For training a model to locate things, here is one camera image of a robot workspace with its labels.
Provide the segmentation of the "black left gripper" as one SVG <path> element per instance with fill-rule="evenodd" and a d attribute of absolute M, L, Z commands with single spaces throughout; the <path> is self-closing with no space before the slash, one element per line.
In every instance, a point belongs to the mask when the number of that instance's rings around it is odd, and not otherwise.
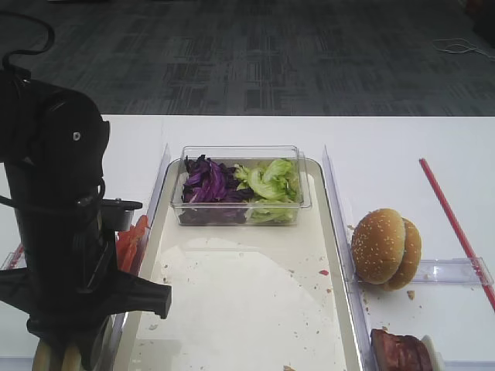
<path fill-rule="evenodd" d="M 1 301 L 25 312 L 28 330 L 48 343 L 79 342 L 84 369 L 98 364 L 112 315 L 152 311 L 167 318 L 166 290 L 118 268 L 121 231 L 107 221 L 32 216 L 16 222 L 26 267 L 1 272 Z"/>

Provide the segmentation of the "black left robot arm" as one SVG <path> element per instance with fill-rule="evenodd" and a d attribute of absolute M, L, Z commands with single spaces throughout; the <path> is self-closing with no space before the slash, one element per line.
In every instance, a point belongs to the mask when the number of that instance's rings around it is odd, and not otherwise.
<path fill-rule="evenodd" d="M 136 201 L 106 199 L 103 157 L 110 124 L 85 94 L 34 80 L 2 57 L 1 161 L 26 266 L 1 273 L 1 300 L 29 316 L 49 343 L 98 335 L 109 317 L 147 311 L 166 318 L 169 286 L 118 267 L 115 234 Z"/>

